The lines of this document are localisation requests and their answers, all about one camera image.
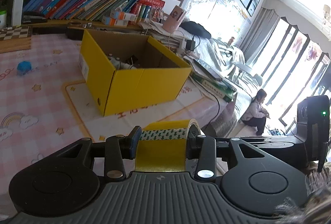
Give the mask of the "seated child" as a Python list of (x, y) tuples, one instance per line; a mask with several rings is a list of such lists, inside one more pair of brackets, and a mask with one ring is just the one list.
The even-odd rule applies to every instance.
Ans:
[(251, 104), (241, 117), (242, 122), (249, 127), (256, 127), (256, 135), (261, 136), (264, 133), (266, 119), (270, 118), (269, 112), (263, 108), (263, 102), (267, 93), (260, 89), (252, 100)]

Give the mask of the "orange white medicine box lower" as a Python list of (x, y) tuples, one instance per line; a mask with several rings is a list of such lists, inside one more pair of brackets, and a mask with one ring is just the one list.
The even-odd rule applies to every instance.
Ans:
[(119, 26), (119, 27), (126, 27), (128, 25), (127, 20), (115, 19), (108, 16), (103, 16), (102, 23), (107, 26)]

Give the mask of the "blue toy elephant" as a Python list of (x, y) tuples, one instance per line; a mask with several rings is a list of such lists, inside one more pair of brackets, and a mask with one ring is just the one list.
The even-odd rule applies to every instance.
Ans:
[(19, 62), (17, 65), (17, 75), (22, 76), (29, 73), (32, 70), (32, 65), (29, 61)]

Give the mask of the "pink cylindrical device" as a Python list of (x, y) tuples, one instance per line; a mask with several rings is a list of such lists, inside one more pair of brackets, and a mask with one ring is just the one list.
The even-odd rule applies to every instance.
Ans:
[(172, 12), (170, 13), (170, 15), (163, 23), (162, 28), (169, 33), (173, 33), (178, 29), (178, 27), (184, 20), (185, 15), (186, 15), (185, 10), (183, 10), (179, 6), (175, 6)]

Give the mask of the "green book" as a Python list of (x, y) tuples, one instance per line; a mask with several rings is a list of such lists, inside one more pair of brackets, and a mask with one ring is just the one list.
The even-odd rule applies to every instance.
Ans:
[(201, 84), (212, 94), (222, 98), (226, 102), (231, 102), (236, 94), (236, 89), (228, 87), (223, 82), (215, 81), (204, 77), (203, 75), (199, 75), (196, 72), (191, 73), (191, 78)]

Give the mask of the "wooden chess board box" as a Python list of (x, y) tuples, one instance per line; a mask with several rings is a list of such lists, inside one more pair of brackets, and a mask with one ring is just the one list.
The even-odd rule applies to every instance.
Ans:
[(1, 30), (0, 53), (31, 49), (32, 28), (30, 26), (8, 27)]

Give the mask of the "orange white medicine box upper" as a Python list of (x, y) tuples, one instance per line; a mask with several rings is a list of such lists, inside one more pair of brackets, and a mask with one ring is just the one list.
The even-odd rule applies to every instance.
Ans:
[(111, 11), (109, 16), (114, 19), (125, 20), (125, 21), (136, 21), (137, 15), (122, 11)]

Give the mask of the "orange white medicine box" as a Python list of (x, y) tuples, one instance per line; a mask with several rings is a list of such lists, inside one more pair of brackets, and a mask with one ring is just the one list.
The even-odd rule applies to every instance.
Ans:
[(128, 25), (127, 20), (115, 19), (108, 16), (103, 16), (102, 23), (107, 26), (119, 26), (119, 27), (126, 27)]
[(136, 21), (137, 15), (122, 11), (111, 11), (109, 16), (114, 19), (125, 20), (125, 21)]

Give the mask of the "black power adapter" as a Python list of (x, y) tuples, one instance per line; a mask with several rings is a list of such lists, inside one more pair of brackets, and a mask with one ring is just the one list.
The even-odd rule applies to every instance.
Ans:
[(185, 45), (185, 49), (188, 51), (194, 51), (195, 49), (195, 41), (194, 40), (187, 40), (186, 41), (186, 45)]

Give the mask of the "black stapler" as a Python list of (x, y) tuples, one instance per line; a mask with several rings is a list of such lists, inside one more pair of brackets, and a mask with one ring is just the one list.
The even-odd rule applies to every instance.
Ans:
[(34, 11), (26, 11), (22, 14), (22, 25), (28, 24), (36, 24), (36, 23), (46, 23), (48, 21), (47, 18), (41, 13)]

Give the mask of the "black binder clip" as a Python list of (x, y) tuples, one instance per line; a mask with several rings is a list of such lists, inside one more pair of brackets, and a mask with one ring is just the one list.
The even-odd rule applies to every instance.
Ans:
[(140, 67), (140, 62), (139, 59), (136, 56), (131, 56), (128, 59), (128, 64), (130, 64), (131, 66), (135, 67), (135, 68), (139, 68)]

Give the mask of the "yellow tape roll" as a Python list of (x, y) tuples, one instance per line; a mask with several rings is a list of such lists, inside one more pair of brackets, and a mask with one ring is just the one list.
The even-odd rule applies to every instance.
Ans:
[(160, 121), (149, 124), (137, 144), (135, 170), (138, 172), (184, 172), (189, 129), (201, 130), (195, 119)]

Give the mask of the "stack of papers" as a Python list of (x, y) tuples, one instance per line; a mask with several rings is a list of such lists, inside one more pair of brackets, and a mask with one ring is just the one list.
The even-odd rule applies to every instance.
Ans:
[(152, 36), (170, 50), (175, 51), (186, 46), (187, 39), (181, 31), (176, 30), (174, 33), (170, 33), (163, 28), (161, 23), (154, 21), (139, 22), (138, 25), (142, 27), (145, 35)]

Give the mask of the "green lid white jar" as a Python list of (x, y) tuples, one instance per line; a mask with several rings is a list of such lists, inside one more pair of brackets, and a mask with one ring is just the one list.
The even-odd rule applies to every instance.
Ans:
[(0, 8), (0, 29), (4, 29), (7, 27), (7, 8), (5, 6), (1, 6)]

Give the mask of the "yellow cardboard box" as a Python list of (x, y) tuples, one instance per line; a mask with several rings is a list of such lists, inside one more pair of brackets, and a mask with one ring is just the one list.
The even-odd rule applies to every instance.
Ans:
[[(139, 59), (136, 69), (117, 70), (108, 54), (128, 63)], [(191, 67), (151, 36), (85, 30), (79, 66), (87, 87), (103, 116), (174, 100)]]

